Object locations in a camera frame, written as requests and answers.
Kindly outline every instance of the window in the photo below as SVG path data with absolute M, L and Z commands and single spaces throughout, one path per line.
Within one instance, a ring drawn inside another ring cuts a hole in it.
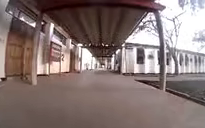
M 195 56 L 194 58 L 195 58 L 195 66 L 197 66 L 197 64 L 198 64 L 197 56 Z
M 202 64 L 201 56 L 198 57 L 198 65 L 200 66 Z
M 54 28 L 54 36 L 56 39 L 62 42 L 63 45 L 66 45 L 66 37 L 63 36 L 57 29 Z
M 166 53 L 167 55 L 167 65 L 170 65 L 170 62 L 171 62 L 171 55 L 169 52 Z
M 137 64 L 145 63 L 145 51 L 143 48 L 137 48 Z
M 184 57 L 182 54 L 180 54 L 180 66 L 183 65 L 183 62 L 184 62 Z
M 19 17 L 18 17 L 20 20 L 22 20 L 23 22 L 29 24 L 30 26 L 32 27 L 35 27 L 36 26 L 36 22 L 33 18 L 29 17 L 28 15 L 26 15 L 25 13 L 23 12 L 20 12 L 19 14 Z
M 160 65 L 160 51 L 157 51 L 158 64 Z
M 189 57 L 187 54 L 185 54 L 185 66 L 189 65 Z

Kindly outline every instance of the pole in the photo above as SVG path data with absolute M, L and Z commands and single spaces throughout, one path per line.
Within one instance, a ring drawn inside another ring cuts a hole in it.
M 155 11 L 155 18 L 160 41 L 160 89 L 166 90 L 166 44 L 163 35 L 163 25 L 159 11 Z
M 83 48 L 82 47 L 80 47 L 81 48 L 81 54 L 80 54 L 80 73 L 82 72 L 82 63 L 83 63 Z
M 31 84 L 37 85 L 37 56 L 38 56 L 38 49 L 39 49 L 39 40 L 41 34 L 41 22 L 43 20 L 43 13 L 37 17 L 34 37 L 33 37 L 33 55 L 32 55 L 32 71 L 31 71 Z

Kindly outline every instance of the wooden door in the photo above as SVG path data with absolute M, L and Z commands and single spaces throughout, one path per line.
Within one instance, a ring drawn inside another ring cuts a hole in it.
M 13 18 L 6 47 L 6 76 L 30 73 L 33 32 L 34 28 Z

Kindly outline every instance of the support column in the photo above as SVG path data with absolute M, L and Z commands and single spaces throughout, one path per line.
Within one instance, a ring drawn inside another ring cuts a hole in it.
M 50 45 L 51 45 L 51 40 L 52 36 L 54 33 L 54 24 L 53 23 L 47 23 L 45 26 L 45 74 L 50 75 L 50 57 L 51 57 L 51 52 L 50 52 Z
M 93 70 L 93 56 L 91 57 L 91 70 Z
M 72 39 L 66 39 L 66 52 L 65 52 L 65 61 L 66 62 L 66 69 L 67 69 L 67 72 L 71 72 L 70 71 L 70 65 L 71 65 L 71 59 L 74 59 L 74 58 L 71 58 L 71 46 L 72 46 Z
M 80 53 L 80 73 L 82 72 L 83 68 L 82 68 L 82 65 L 83 65 L 83 48 L 81 48 L 81 53 Z
M 33 55 L 32 55 L 32 71 L 31 71 L 31 84 L 37 85 L 37 55 L 38 55 L 38 49 L 39 49 L 39 40 L 40 40 L 40 34 L 41 34 L 41 26 L 43 21 L 43 13 L 40 12 L 40 14 L 37 17 L 35 31 L 34 31 L 34 38 L 33 38 Z
M 155 18 L 160 41 L 160 89 L 166 90 L 166 44 L 163 36 L 163 25 L 159 11 L 155 11 Z

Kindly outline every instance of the walkway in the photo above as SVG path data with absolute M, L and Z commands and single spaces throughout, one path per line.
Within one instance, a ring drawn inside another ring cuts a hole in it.
M 0 88 L 0 128 L 205 128 L 205 107 L 105 71 Z

